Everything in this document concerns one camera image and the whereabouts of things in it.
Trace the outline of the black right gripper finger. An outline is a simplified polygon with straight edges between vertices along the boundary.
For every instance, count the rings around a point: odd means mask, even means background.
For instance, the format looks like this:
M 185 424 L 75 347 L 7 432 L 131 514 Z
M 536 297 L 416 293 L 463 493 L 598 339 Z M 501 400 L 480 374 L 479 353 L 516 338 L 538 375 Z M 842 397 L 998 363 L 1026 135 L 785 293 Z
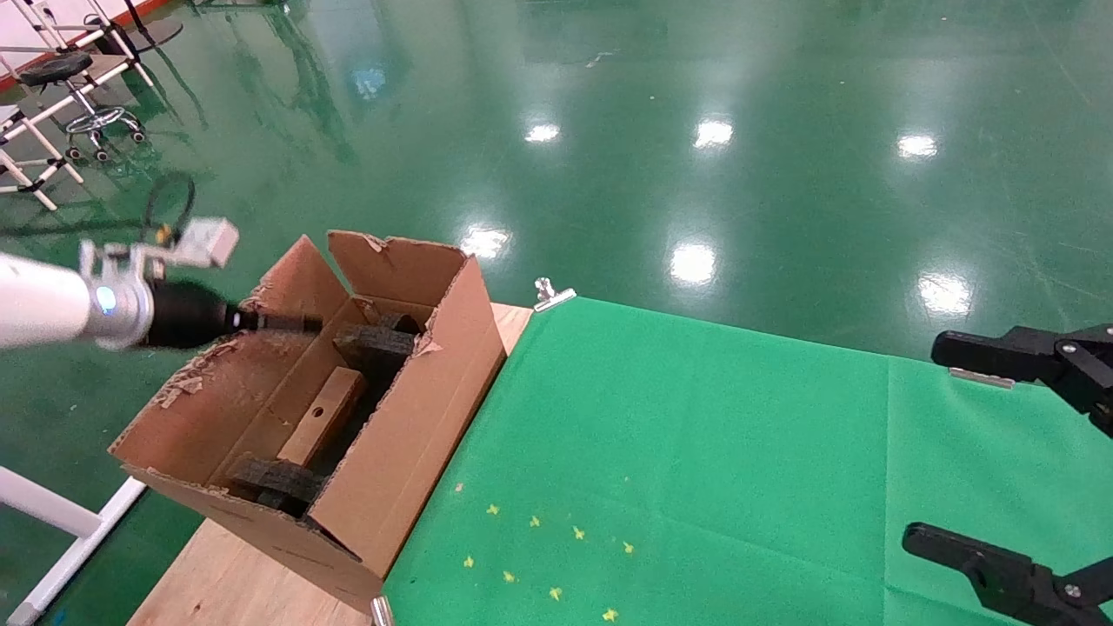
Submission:
M 1081 415 L 1089 415 L 1104 436 L 1112 436 L 1109 325 L 1066 333 L 1014 326 L 999 338 L 945 331 L 930 345 L 930 361 L 1014 382 L 1041 382 Z
M 1066 575 L 1004 549 L 930 524 L 908 524 L 906 552 L 962 573 L 981 605 L 1026 625 L 1110 625 L 1112 558 Z

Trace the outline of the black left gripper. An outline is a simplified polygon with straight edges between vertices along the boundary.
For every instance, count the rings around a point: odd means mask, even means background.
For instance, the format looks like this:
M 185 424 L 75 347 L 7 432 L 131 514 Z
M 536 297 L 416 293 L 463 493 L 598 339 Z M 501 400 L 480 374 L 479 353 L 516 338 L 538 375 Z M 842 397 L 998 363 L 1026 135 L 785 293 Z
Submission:
M 322 317 L 240 313 L 217 290 L 193 281 L 162 281 L 150 285 L 152 317 L 144 338 L 151 348 L 189 350 L 240 331 L 309 334 L 322 332 Z

